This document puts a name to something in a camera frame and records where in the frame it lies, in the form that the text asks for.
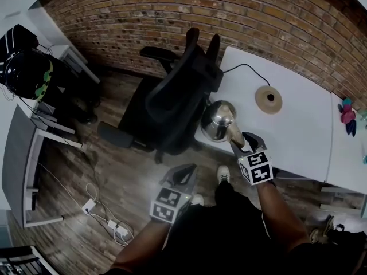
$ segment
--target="power plug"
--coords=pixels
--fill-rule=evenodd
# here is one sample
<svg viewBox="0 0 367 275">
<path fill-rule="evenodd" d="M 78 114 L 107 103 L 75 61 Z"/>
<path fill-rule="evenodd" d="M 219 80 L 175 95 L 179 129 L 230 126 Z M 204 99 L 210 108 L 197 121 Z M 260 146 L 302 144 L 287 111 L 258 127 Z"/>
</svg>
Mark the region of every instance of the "power plug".
<svg viewBox="0 0 367 275">
<path fill-rule="evenodd" d="M 88 202 L 86 202 L 85 205 L 83 206 L 82 210 L 84 213 L 86 213 L 86 215 L 88 215 L 95 205 L 96 203 L 94 202 L 94 200 L 89 199 Z"/>
<path fill-rule="evenodd" d="M 118 232 L 122 237 L 128 234 L 128 231 L 125 227 L 121 225 L 117 225 L 117 223 L 113 220 L 108 220 L 108 226 L 113 230 Z"/>
</svg>

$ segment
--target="teal object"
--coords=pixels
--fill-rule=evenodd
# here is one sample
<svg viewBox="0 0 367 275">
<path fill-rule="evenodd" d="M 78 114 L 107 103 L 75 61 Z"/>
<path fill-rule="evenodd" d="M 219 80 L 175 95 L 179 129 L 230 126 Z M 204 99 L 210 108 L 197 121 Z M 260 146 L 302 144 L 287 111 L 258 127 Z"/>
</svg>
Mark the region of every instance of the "teal object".
<svg viewBox="0 0 367 275">
<path fill-rule="evenodd" d="M 352 100 L 351 99 L 349 99 L 349 98 L 345 98 L 344 100 L 343 100 L 343 106 L 345 106 L 345 105 L 351 105 L 352 104 Z"/>
</svg>

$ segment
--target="person's arm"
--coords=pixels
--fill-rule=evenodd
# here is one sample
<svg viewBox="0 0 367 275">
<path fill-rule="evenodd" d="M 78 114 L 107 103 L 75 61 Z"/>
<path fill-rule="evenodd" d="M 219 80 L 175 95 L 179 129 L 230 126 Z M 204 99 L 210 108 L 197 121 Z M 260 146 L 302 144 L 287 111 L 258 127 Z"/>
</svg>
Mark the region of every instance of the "person's arm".
<svg viewBox="0 0 367 275">
<path fill-rule="evenodd" d="M 144 266 L 161 252 L 166 241 L 170 224 L 150 221 L 116 257 L 111 269 L 123 269 L 134 272 Z"/>
<path fill-rule="evenodd" d="M 271 239 L 290 252 L 296 246 L 310 242 L 302 221 L 292 212 L 274 185 L 257 185 L 261 208 Z"/>
</svg>

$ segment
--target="extension cord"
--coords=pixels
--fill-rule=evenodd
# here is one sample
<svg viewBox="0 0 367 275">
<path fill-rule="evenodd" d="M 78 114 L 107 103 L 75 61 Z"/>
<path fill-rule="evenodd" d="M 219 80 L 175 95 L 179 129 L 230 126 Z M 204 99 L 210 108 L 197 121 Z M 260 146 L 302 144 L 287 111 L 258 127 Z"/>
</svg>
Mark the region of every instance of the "extension cord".
<svg viewBox="0 0 367 275">
<path fill-rule="evenodd" d="M 113 230 L 118 232 L 122 237 L 128 234 L 128 231 L 125 227 L 121 225 L 117 225 L 117 223 L 113 220 L 108 220 L 108 226 Z"/>
</svg>

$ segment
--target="metal handle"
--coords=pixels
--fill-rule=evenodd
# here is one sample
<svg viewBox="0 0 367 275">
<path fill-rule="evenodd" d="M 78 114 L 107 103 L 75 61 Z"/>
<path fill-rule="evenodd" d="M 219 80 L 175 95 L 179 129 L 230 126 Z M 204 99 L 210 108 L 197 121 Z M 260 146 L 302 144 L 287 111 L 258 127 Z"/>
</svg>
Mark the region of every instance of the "metal handle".
<svg viewBox="0 0 367 275">
<path fill-rule="evenodd" d="M 227 134 L 229 142 L 233 140 L 240 148 L 245 146 L 245 139 L 243 138 L 243 135 L 236 123 L 232 123 L 228 126 Z"/>
</svg>

